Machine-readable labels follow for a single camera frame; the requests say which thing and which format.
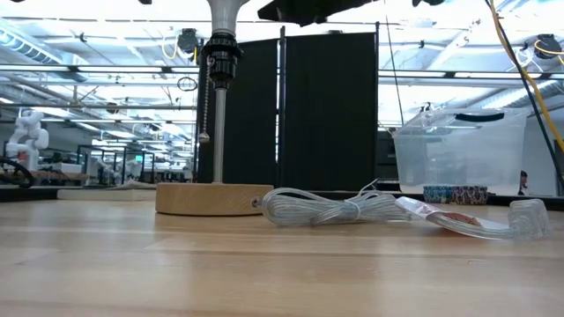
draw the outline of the desk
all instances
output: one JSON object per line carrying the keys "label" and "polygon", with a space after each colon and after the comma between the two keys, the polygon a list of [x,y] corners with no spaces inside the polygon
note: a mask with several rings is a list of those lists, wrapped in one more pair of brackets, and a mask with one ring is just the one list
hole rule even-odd
{"label": "desk", "polygon": [[560,317],[564,213],[550,218],[549,239],[517,243],[422,220],[276,228],[148,202],[3,203],[0,315]]}

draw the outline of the yellow cable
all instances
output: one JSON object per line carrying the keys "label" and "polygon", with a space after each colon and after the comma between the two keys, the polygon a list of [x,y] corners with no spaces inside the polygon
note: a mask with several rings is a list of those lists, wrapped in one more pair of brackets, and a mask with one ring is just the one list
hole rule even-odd
{"label": "yellow cable", "polygon": [[176,37],[176,42],[174,43],[174,52],[173,52],[173,55],[172,55],[172,56],[169,55],[169,54],[167,53],[167,50],[165,49],[165,39],[166,39],[166,37],[163,37],[163,38],[162,38],[162,45],[161,45],[161,47],[162,47],[162,54],[163,54],[166,58],[168,58],[169,60],[174,60],[174,59],[176,58],[176,52],[178,52],[178,36]]}
{"label": "yellow cable", "polygon": [[[508,54],[509,58],[511,58],[511,51],[509,50],[508,43],[505,41],[505,39],[503,39],[503,34],[501,33],[500,20],[497,16],[497,12],[495,11],[494,0],[490,0],[490,9],[492,11],[493,24],[495,25],[495,31],[497,32],[497,36],[500,38],[501,45],[503,46],[503,48],[505,48],[505,51]],[[521,65],[519,65],[519,63],[516,66],[521,68],[523,74],[525,75],[525,78],[529,83],[531,83],[532,88],[535,91],[535,95],[537,96],[538,104],[540,105],[540,108],[543,111],[543,115],[546,118],[546,123],[548,124],[548,127],[554,134],[554,137],[556,137],[556,143],[558,143],[560,150],[564,153],[564,141],[562,141],[562,138],[560,137],[560,134],[558,133],[556,126],[554,126],[554,122],[550,117],[550,113],[548,112],[548,109],[546,108],[545,101],[543,100],[543,96],[540,93],[540,90],[538,89],[537,83],[533,78],[531,78],[531,76],[529,76],[527,70],[525,70],[523,67],[521,67]]]}
{"label": "yellow cable", "polygon": [[540,48],[538,46],[539,43],[540,43],[540,40],[537,40],[535,42],[535,48],[538,49],[539,51],[543,52],[543,53],[552,54],[552,55],[564,55],[564,52],[554,52],[554,51],[549,51],[548,49]]}

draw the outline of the plastic bin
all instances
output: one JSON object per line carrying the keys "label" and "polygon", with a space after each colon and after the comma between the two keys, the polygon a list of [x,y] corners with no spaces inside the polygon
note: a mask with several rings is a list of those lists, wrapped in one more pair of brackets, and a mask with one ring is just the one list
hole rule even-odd
{"label": "plastic bin", "polygon": [[402,192],[427,185],[487,186],[517,195],[527,114],[524,109],[427,111],[394,135]]}

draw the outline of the workbench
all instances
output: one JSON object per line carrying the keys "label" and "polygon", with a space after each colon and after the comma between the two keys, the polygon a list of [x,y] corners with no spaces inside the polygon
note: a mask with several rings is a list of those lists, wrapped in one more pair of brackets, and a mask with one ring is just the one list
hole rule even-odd
{"label": "workbench", "polygon": [[[507,221],[505,207],[458,207]],[[0,315],[564,316],[564,213],[548,239],[423,220],[277,228],[154,202],[0,204]]]}

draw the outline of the wooden lamp base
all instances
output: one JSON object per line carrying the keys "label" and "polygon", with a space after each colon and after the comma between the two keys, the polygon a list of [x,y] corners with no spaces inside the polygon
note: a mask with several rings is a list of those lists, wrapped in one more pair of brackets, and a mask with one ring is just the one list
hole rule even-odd
{"label": "wooden lamp base", "polygon": [[270,185],[160,183],[155,209],[183,216],[260,215],[256,203],[271,190]]}

